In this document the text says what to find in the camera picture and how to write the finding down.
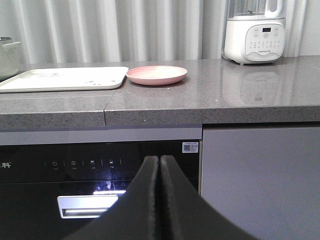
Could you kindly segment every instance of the gray cabinet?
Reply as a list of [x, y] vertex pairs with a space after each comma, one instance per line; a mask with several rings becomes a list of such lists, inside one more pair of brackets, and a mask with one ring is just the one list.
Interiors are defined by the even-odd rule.
[[320, 127], [203, 130], [204, 199], [262, 240], [320, 239]]

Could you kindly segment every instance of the dishwasher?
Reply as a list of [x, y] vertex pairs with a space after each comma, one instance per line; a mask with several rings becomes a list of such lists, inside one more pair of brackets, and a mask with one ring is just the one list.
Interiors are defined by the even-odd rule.
[[62, 239], [126, 194], [145, 156], [161, 155], [198, 189], [199, 140], [0, 146], [0, 239]]

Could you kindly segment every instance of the pink plate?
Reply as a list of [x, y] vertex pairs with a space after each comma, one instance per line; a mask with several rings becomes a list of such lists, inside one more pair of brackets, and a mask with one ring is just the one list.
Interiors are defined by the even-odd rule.
[[181, 81], [187, 70], [178, 66], [142, 66], [130, 69], [126, 77], [132, 82], [148, 86], [161, 86]]

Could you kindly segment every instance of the curtain fold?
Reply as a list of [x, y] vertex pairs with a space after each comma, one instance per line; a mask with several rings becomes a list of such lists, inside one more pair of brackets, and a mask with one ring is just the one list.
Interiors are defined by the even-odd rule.
[[[0, 34], [22, 42], [18, 49], [21, 63], [217, 59], [221, 57], [226, 3], [1, 0]], [[288, 57], [299, 51], [305, 8], [306, 0], [287, 1]]]

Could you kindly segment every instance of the white tray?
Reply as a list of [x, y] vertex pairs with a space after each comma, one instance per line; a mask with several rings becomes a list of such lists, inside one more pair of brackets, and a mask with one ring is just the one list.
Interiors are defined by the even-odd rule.
[[118, 88], [125, 66], [34, 69], [0, 82], [0, 93]]

